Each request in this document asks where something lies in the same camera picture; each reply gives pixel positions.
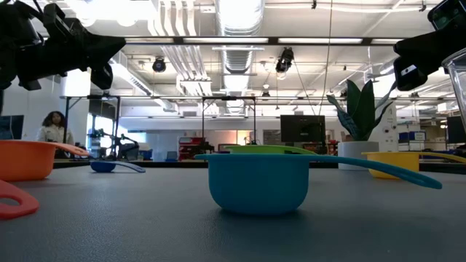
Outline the teal plastic measuring cup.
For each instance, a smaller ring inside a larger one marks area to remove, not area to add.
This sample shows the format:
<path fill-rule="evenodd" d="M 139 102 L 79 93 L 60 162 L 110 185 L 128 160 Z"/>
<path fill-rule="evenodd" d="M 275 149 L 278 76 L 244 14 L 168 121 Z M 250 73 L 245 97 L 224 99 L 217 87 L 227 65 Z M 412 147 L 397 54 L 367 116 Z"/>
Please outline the teal plastic measuring cup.
<path fill-rule="evenodd" d="M 208 162 L 208 187 L 214 202 L 243 215 L 282 215 L 295 211 L 309 190 L 309 163 L 349 164 L 382 171 L 426 188 L 441 182 L 382 162 L 314 154 L 198 154 Z"/>

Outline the blue storage bin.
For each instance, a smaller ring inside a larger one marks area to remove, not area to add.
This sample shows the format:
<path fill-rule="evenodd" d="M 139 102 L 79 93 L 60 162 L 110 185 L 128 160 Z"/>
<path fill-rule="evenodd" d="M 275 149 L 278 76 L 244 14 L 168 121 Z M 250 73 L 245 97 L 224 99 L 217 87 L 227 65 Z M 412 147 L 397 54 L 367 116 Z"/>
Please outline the blue storage bin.
<path fill-rule="evenodd" d="M 401 143 L 408 143 L 410 141 L 426 141 L 426 132 L 425 131 L 409 131 L 409 132 L 400 132 L 398 134 L 398 140 Z"/>

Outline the clear plastic basket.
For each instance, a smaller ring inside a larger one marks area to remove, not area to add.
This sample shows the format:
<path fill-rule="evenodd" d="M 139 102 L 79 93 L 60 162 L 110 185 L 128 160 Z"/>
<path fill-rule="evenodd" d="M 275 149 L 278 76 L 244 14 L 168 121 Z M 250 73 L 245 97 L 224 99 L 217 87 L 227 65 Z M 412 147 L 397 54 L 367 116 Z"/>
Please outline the clear plastic basket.
<path fill-rule="evenodd" d="M 448 56 L 442 66 L 448 71 L 466 131 L 466 47 Z"/>

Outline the yellow plastic measuring cup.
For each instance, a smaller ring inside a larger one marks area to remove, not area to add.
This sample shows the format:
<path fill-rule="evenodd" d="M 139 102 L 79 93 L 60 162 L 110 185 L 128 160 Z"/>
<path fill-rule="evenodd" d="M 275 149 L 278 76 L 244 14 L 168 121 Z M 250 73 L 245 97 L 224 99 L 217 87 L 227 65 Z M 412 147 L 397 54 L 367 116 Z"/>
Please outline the yellow plastic measuring cup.
<path fill-rule="evenodd" d="M 466 158 L 451 154 L 440 154 L 433 152 L 421 151 L 399 151 L 399 152 L 363 152 L 367 160 L 391 164 L 396 167 L 402 167 L 410 171 L 419 172 L 420 156 L 437 156 L 443 159 L 454 160 L 456 162 L 465 163 Z"/>

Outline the red plastic measuring cup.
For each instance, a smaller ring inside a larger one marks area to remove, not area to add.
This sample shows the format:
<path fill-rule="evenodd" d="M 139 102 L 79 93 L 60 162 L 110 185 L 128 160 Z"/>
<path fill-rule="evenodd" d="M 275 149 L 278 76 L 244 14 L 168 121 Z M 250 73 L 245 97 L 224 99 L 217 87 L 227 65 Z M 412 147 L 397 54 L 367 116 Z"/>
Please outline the red plastic measuring cup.
<path fill-rule="evenodd" d="M 3 180 L 0 180 L 0 199 L 12 199 L 17 202 L 17 205 L 0 202 L 0 219 L 19 218 L 39 209 L 39 202 L 35 197 Z"/>

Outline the small blue measuring cup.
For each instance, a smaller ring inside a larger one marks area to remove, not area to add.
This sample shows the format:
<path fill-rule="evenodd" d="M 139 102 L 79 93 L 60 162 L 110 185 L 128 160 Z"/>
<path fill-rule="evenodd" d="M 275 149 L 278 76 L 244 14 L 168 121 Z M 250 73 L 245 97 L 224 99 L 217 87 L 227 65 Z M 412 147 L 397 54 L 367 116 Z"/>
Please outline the small blue measuring cup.
<path fill-rule="evenodd" d="M 118 161 L 93 161 L 90 162 L 91 169 L 95 172 L 112 172 L 116 166 L 126 167 L 130 170 L 145 173 L 146 169 L 139 167 L 136 164 L 129 162 L 118 162 Z"/>

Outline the black metal frame station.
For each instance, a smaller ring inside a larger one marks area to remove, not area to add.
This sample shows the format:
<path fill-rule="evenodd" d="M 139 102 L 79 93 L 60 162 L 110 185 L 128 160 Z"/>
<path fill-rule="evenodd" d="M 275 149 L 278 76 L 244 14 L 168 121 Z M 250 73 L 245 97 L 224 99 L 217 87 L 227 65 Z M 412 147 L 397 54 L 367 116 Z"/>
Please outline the black metal frame station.
<path fill-rule="evenodd" d="M 112 120 L 113 135 L 118 133 L 122 97 L 118 95 L 61 96 L 65 100 L 65 131 L 72 131 L 76 142 L 85 142 L 87 115 Z"/>
<path fill-rule="evenodd" d="M 224 95 L 224 96 L 202 96 L 202 138 L 205 138 L 205 101 L 211 100 L 215 102 L 216 100 L 222 101 L 234 101 L 234 100 L 251 100 L 253 102 L 253 139 L 251 143 L 253 145 L 257 144 L 257 124 L 256 124 L 256 105 L 257 105 L 257 98 L 255 96 L 231 96 L 231 95 Z"/>

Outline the person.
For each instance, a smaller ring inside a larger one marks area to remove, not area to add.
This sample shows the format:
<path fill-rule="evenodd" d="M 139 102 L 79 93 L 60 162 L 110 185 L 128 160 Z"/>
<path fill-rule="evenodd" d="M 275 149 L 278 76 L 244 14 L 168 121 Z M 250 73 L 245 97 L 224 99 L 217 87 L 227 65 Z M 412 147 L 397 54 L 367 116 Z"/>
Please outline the person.
<path fill-rule="evenodd" d="M 70 129 L 65 130 L 65 117 L 60 111 L 51 111 L 42 121 L 38 131 L 37 141 L 62 143 L 75 145 L 73 133 Z"/>

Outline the green plastic measuring cup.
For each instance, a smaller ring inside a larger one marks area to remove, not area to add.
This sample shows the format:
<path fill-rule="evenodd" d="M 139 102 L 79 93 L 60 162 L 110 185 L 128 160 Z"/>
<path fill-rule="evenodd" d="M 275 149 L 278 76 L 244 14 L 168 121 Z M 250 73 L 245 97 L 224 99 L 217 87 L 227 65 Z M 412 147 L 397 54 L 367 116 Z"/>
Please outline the green plastic measuring cup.
<path fill-rule="evenodd" d="M 227 146 L 232 154 L 314 154 L 315 152 L 292 146 L 246 145 Z"/>

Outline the black aluminium table frame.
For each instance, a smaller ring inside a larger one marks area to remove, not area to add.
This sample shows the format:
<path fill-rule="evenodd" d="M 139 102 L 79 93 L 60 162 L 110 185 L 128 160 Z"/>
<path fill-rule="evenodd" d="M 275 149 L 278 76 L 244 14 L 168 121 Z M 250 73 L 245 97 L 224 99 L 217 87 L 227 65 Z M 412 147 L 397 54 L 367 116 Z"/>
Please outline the black aluminium table frame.
<path fill-rule="evenodd" d="M 71 162 L 54 162 L 54 169 L 83 167 L 90 163 L 86 161 L 71 161 Z M 136 165 L 145 168 L 207 168 L 207 162 L 135 162 Z M 337 168 L 338 164 L 310 162 L 310 168 L 333 169 Z M 466 175 L 466 164 L 450 164 L 450 163 L 420 163 L 419 170 L 422 172 L 441 172 L 448 174 Z"/>

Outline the snake plant in white pot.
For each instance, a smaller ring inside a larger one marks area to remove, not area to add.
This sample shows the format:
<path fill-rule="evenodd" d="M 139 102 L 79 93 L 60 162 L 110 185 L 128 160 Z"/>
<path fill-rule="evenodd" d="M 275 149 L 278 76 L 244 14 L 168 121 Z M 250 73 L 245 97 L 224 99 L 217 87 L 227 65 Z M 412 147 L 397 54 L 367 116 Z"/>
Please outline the snake plant in white pot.
<path fill-rule="evenodd" d="M 348 131 L 352 140 L 338 144 L 338 156 L 367 160 L 365 152 L 378 152 L 379 142 L 370 141 L 373 130 L 380 124 L 386 110 L 392 102 L 387 102 L 390 93 L 397 88 L 394 81 L 389 91 L 376 103 L 374 83 L 366 82 L 361 89 L 356 83 L 348 79 L 347 106 L 342 108 L 334 95 L 327 95 L 327 101 L 336 108 L 337 117 L 341 126 Z"/>

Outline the orange plastic measuring cup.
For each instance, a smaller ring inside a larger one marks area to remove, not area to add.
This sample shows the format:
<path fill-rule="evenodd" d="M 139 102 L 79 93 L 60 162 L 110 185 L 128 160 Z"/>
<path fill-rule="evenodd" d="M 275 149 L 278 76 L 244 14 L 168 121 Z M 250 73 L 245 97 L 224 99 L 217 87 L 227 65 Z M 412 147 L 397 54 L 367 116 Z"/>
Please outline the orange plastic measuring cup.
<path fill-rule="evenodd" d="M 89 153 L 76 146 L 55 142 L 0 140 L 0 180 L 43 180 L 53 169 L 56 149 L 78 156 Z"/>

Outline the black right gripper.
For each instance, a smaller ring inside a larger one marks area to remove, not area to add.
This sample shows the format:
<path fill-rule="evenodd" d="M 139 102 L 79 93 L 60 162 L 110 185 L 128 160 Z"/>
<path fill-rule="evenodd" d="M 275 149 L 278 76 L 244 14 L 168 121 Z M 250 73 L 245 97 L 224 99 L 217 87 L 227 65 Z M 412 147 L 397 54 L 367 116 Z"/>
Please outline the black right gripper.
<path fill-rule="evenodd" d="M 394 45 L 399 55 L 393 62 L 397 88 L 413 90 L 428 80 L 449 56 L 466 49 L 466 27 L 448 27 L 400 40 Z"/>

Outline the red tool cart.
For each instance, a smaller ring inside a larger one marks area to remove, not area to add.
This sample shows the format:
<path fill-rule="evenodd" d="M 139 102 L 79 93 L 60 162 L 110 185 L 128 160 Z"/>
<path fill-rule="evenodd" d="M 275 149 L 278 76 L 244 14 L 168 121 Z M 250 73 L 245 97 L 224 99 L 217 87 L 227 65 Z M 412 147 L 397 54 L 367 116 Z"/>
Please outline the red tool cart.
<path fill-rule="evenodd" d="M 178 161 L 194 160 L 198 154 L 204 154 L 204 138 L 182 137 L 178 140 Z"/>

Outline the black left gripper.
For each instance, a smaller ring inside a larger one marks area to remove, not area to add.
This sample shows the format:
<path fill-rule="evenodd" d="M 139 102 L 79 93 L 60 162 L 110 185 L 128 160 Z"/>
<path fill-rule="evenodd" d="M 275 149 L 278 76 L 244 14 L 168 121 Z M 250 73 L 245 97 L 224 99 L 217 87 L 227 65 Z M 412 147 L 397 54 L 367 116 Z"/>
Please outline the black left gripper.
<path fill-rule="evenodd" d="M 0 90 L 17 79 L 28 91 L 40 90 L 39 80 L 66 77 L 69 71 L 91 70 L 91 82 L 108 90 L 113 82 L 111 56 L 125 38 L 90 33 L 56 4 L 43 8 L 22 1 L 0 1 Z"/>

